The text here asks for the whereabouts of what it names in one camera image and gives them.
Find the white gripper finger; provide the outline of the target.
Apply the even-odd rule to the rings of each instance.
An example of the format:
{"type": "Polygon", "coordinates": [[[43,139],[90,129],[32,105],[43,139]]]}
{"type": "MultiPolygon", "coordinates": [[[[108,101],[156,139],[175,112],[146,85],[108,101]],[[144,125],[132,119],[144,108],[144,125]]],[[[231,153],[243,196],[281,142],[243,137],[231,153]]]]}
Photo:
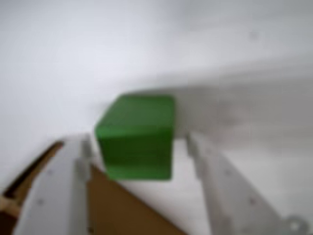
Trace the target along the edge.
{"type": "Polygon", "coordinates": [[[69,137],[35,178],[15,235],[87,235],[92,157],[88,135],[69,137]]]}
{"type": "Polygon", "coordinates": [[[310,234],[308,221],[279,215],[206,135],[189,133],[187,150],[201,181],[213,235],[310,234]]]}

